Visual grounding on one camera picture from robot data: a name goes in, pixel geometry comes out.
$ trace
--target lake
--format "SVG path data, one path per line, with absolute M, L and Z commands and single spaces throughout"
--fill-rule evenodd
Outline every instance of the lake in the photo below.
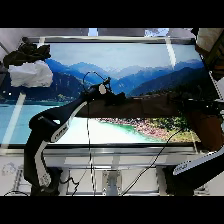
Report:
M 2 104 L 0 106 L 0 142 L 3 141 L 6 129 L 9 125 L 15 105 Z M 31 130 L 30 119 L 51 106 L 23 105 L 19 119 L 15 125 L 10 144 L 25 144 Z M 160 143 L 160 139 L 145 136 L 129 125 L 103 123 L 95 119 L 89 119 L 89 132 L 91 144 L 104 143 Z M 74 118 L 69 130 L 57 142 L 57 144 L 88 144 L 87 118 Z

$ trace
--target sky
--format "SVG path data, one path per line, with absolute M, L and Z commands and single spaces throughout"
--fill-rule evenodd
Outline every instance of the sky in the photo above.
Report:
M 108 71 L 129 66 L 171 65 L 166 44 L 143 43 L 51 43 L 51 58 L 64 64 L 90 63 Z M 198 59 L 194 45 L 172 44 L 175 62 Z

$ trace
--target crumpled dark cloth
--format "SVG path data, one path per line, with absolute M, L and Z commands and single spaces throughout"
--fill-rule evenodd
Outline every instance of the crumpled dark cloth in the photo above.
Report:
M 50 45 L 42 45 L 37 48 L 36 44 L 25 43 L 20 45 L 17 51 L 12 51 L 3 59 L 4 66 L 9 68 L 9 65 L 20 66 L 23 63 L 34 63 L 35 61 L 44 61 L 50 58 Z

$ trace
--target white plastic bag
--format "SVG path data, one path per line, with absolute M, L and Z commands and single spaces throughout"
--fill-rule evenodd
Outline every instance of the white plastic bag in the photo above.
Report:
M 21 66 L 9 65 L 11 85 L 14 87 L 49 87 L 53 73 L 44 61 L 24 63 Z

